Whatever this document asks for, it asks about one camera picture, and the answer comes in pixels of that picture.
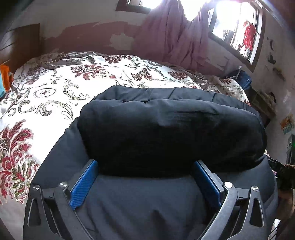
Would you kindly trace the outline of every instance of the sticker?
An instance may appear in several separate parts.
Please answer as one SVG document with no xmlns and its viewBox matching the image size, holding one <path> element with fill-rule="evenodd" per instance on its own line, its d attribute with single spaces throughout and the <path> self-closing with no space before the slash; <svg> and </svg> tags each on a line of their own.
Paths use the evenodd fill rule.
<svg viewBox="0 0 295 240">
<path fill-rule="evenodd" d="M 284 135 L 290 132 L 294 128 L 293 114 L 289 114 L 287 117 L 285 117 L 281 121 L 280 125 Z"/>
</svg>

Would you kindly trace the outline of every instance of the peeling paint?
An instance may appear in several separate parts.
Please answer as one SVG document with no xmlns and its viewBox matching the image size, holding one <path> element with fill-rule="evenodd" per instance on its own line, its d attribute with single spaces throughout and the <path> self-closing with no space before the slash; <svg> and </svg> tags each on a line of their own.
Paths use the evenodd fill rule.
<svg viewBox="0 0 295 240">
<path fill-rule="evenodd" d="M 92 22 L 65 28 L 58 37 L 43 42 L 43 52 L 96 51 L 103 54 L 131 54 L 131 44 L 140 26 L 127 22 Z"/>
</svg>

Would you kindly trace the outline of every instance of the metal screw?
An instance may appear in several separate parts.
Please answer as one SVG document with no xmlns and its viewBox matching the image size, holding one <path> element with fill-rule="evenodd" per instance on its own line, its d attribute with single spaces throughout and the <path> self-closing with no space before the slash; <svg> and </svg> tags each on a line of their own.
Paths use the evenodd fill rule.
<svg viewBox="0 0 295 240">
<path fill-rule="evenodd" d="M 232 188 L 232 183 L 231 182 L 225 182 L 224 186 L 227 188 Z"/>
<path fill-rule="evenodd" d="M 252 186 L 252 190 L 258 192 L 259 188 L 257 186 Z"/>
<path fill-rule="evenodd" d="M 36 186 L 33 187 L 33 190 L 34 190 L 34 191 L 38 191 L 39 188 L 40 188 L 40 186 L 39 186 L 39 185 L 36 185 Z"/>
<path fill-rule="evenodd" d="M 67 182 L 61 182 L 61 183 L 59 184 L 59 186 L 60 186 L 60 187 L 66 187 L 66 186 L 67 186 Z"/>
</svg>

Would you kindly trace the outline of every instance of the white comforter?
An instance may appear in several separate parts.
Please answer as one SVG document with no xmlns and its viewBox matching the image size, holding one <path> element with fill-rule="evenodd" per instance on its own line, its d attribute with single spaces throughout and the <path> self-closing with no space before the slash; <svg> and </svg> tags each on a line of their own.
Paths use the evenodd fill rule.
<svg viewBox="0 0 295 240">
<path fill-rule="evenodd" d="M 14 79 L 0 103 L 0 217 L 16 240 L 22 239 L 25 203 L 38 167 L 81 108 L 110 86 L 199 88 L 249 103 L 232 79 L 205 78 L 127 55 L 46 54 L 19 68 Z"/>
</svg>

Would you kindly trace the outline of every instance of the red cloth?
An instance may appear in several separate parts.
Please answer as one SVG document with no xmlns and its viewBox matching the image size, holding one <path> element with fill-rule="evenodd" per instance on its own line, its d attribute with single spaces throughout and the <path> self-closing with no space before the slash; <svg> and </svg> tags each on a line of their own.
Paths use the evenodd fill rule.
<svg viewBox="0 0 295 240">
<path fill-rule="evenodd" d="M 255 26 L 252 23 L 250 23 L 249 21 L 246 21 L 246 22 L 244 22 L 243 27 L 246 27 L 246 29 L 245 29 L 245 34 L 244 34 L 244 41 L 243 41 L 241 48 L 245 45 L 245 50 L 250 48 L 250 50 L 252 51 L 253 44 L 254 44 L 254 38 L 255 38 L 255 34 L 256 34 Z"/>
</svg>

